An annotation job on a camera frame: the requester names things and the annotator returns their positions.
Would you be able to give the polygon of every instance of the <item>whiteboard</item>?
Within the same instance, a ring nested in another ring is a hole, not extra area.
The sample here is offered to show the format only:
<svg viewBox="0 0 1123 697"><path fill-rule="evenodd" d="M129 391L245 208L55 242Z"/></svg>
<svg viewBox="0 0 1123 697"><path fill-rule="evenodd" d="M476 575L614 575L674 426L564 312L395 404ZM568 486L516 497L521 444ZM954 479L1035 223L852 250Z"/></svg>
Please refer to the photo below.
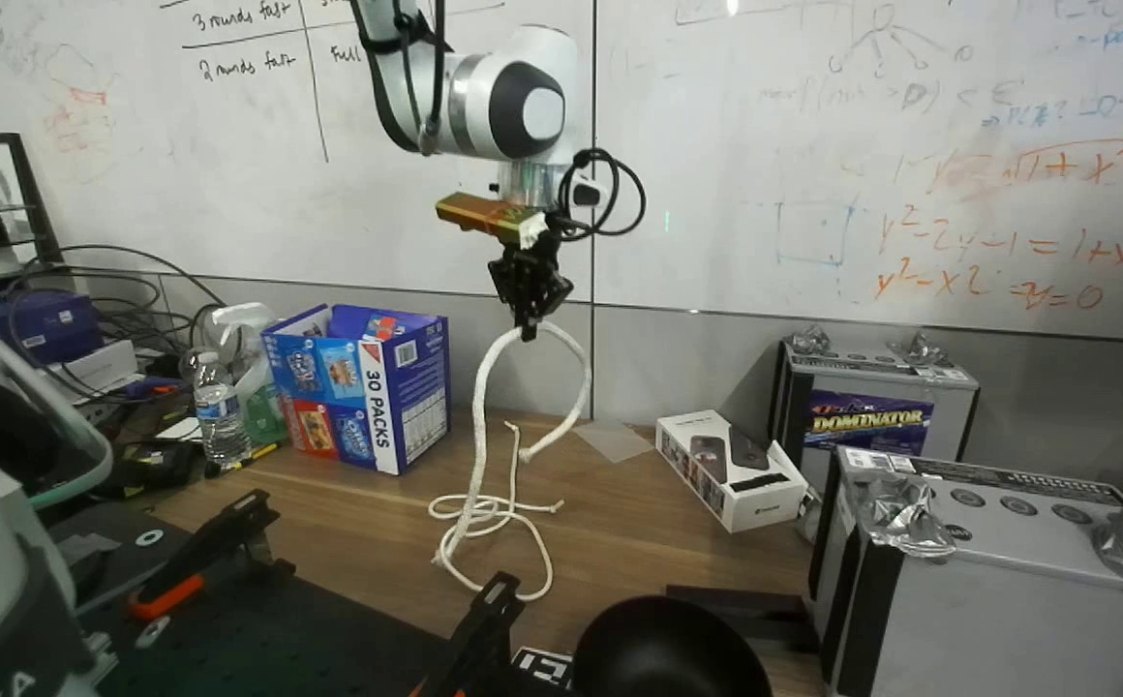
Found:
<svg viewBox="0 0 1123 697"><path fill-rule="evenodd" d="M456 53L591 4L449 0ZM63 242L136 242L197 275L493 293L493 236L432 201L497 161L419 160L378 131L343 0L0 0L0 131L18 131ZM590 90L572 98L590 139ZM590 297L585 249L561 270Z"/></svg>
<svg viewBox="0 0 1123 697"><path fill-rule="evenodd" d="M1123 337L1123 0L599 4L595 297Z"/></svg>

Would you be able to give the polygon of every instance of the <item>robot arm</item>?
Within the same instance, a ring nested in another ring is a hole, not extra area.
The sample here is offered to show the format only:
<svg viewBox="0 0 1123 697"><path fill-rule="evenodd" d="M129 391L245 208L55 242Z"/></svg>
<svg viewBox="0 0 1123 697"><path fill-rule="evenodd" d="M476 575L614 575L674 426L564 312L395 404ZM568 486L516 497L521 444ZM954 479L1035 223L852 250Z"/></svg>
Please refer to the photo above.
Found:
<svg viewBox="0 0 1123 697"><path fill-rule="evenodd" d="M568 144L572 40L554 27L521 27L503 51L449 57L445 0L432 11L439 27L416 0L354 0L354 11L372 67L376 111L395 144L419 153L449 151L503 161L498 196L449 195L439 201L439 217L503 242L487 275L530 339L538 321L572 289L558 275L561 239L591 232L572 232L568 220L572 170L595 160L621 166L604 151L577 153Z"/></svg>

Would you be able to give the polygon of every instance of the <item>white cable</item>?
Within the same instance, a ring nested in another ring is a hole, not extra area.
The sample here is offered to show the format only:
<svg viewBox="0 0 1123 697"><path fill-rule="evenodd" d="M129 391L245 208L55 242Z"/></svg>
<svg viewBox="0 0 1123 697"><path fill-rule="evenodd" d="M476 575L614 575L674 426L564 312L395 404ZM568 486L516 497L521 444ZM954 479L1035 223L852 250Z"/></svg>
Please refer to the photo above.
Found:
<svg viewBox="0 0 1123 697"><path fill-rule="evenodd" d="M456 575L472 591L481 591L483 586L476 586L467 574L459 574L454 565L456 546L467 541L467 537L487 537L487 535L503 529L506 521L521 521L530 529L534 548L538 548L538 559L546 565L546 579L534 591L518 591L521 603L542 599L554 587L554 559L551 559L546 537L530 521L530 515L554 515L554 510L561 510L564 501L558 501L558 504L518 504L518 464L528 464L530 458L538 458L542 449L561 440L564 428L572 428L572 422L582 417L582 412L590 404L590 386L591 386L590 352L564 329L558 329L554 321L542 321L542 329L551 329L577 357L577 364L585 368L585 386L577 391L568 414L546 439L538 439L530 449L518 444L521 440L518 426L503 422L516 432L516 444L512 444L512 492L506 497L483 497L481 492L483 486L483 467L487 467L487 426L483 426L487 374L493 374L497 359L498 359L498 352L518 339L518 329L506 329L498 339L487 344L487 352L481 359L481 371L476 371L476 391L472 391L476 459L472 459L467 492L463 497L459 492L439 497L431 504L432 520L454 520L454 525L445 525L445 535L440 535L440 541L432 548L432 560L445 565L449 575Z"/></svg>

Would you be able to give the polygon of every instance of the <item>wooden table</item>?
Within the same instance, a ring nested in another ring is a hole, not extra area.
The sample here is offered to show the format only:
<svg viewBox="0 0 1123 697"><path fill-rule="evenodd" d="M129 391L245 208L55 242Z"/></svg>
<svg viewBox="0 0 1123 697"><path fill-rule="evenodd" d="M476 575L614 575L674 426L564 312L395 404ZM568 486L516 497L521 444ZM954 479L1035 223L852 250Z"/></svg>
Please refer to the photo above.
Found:
<svg viewBox="0 0 1123 697"><path fill-rule="evenodd" d="M521 439L554 422L518 422ZM506 432L493 428L487 492L506 492ZM188 485L156 501L156 515L197 525L248 486L272 492L281 515L272 546L299 574L356 603L399 615L403 624L449 635L472 591L440 565L432 546L445 521L431 520L431 501L463 492L472 473L472 432L456 426L407 475L378 475L320 458L274 453L245 473ZM680 486L658 453L604 459L585 439L564 439L518 473L518 501L564 501L558 515L534 515L554 553L554 591L528 603L516 624L516 645L572 650L585 624L625 599L663 591L665 586L719 586L755 591L803 591L811 546L795 525L725 535L710 510ZM487 579L506 568L521 587L538 587L542 560L521 525L459 548L459 568ZM820 674L813 658L763 650L776 694L813 697Z"/></svg>

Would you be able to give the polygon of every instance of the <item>plastic bottle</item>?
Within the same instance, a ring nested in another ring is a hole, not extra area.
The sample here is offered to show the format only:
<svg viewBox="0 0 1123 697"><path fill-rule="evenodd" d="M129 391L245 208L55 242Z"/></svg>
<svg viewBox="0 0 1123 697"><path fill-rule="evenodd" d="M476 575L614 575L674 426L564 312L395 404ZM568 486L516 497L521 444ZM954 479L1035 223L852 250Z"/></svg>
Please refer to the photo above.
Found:
<svg viewBox="0 0 1123 697"><path fill-rule="evenodd" d="M241 467L248 458L245 404L227 374L222 371L216 352L197 357L192 404L201 422L204 458L216 467Z"/></svg>

